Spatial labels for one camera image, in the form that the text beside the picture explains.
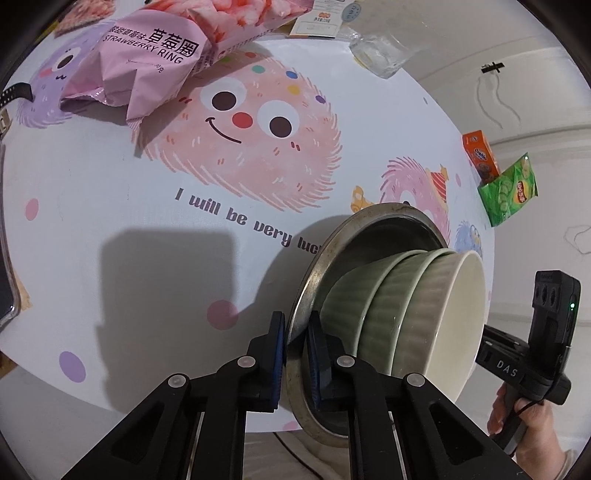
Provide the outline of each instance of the pink snack bag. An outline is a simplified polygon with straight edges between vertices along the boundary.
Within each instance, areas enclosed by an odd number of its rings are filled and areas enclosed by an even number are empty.
[[[311,10],[313,0],[156,0],[101,38],[62,91],[127,107],[132,128],[190,75]]]

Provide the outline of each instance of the pink fuzzy monster print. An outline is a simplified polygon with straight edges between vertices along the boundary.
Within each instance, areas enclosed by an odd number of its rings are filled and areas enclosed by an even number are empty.
[[[448,177],[445,167],[441,167],[441,172],[431,172],[412,158],[396,158],[388,162],[388,169],[382,178],[384,182],[379,188],[382,192],[380,203],[407,202],[421,210],[435,223],[449,244],[446,199]]]
[[[295,212],[328,198],[339,139],[337,116],[318,88],[252,51],[189,78],[137,135],[149,158],[173,171]]]

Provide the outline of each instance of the cable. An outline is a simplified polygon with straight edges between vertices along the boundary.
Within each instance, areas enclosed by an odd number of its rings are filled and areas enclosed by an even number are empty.
[[[541,403],[543,400],[536,402],[536,401],[531,401],[529,402],[525,407],[523,407],[522,409],[520,409],[520,411],[517,412],[517,416],[521,415],[523,412],[525,412],[528,408],[533,407],[534,405],[537,405],[538,403]]]
[[[286,444],[283,440],[281,440],[281,437],[279,437],[279,435],[277,435],[277,432],[273,432],[273,435],[275,435],[275,437],[277,438],[277,440],[279,440],[279,443],[283,445],[283,447],[285,448],[285,450],[287,450],[293,458],[295,458],[301,466],[305,467],[312,475],[314,475],[318,480],[324,480],[324,478],[322,477],[322,475],[320,475],[316,470],[314,470],[310,465],[308,465],[307,463],[305,463],[305,461],[303,461],[300,457],[298,457]]]

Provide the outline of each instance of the paper card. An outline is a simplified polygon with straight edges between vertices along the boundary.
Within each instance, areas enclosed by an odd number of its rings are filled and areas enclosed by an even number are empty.
[[[351,21],[360,11],[353,0],[314,0],[314,8],[298,17],[290,36],[335,38],[343,20]]]

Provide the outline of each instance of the white tabletop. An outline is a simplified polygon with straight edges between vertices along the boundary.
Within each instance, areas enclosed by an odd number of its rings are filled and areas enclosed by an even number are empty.
[[[11,106],[4,140],[8,248],[32,306],[0,349],[22,367],[123,412],[169,374],[212,373],[273,310],[289,313],[317,246],[371,202],[408,201],[452,248],[479,251],[490,292],[478,177],[456,127],[406,72],[377,78],[339,41],[261,40],[189,80],[136,145],[124,109],[53,108],[68,70],[47,69],[100,28],[50,36],[12,79],[36,95],[34,112]],[[234,108],[212,109],[220,91]],[[269,129],[276,116],[290,121],[287,138]],[[288,406],[247,422],[293,428]]]

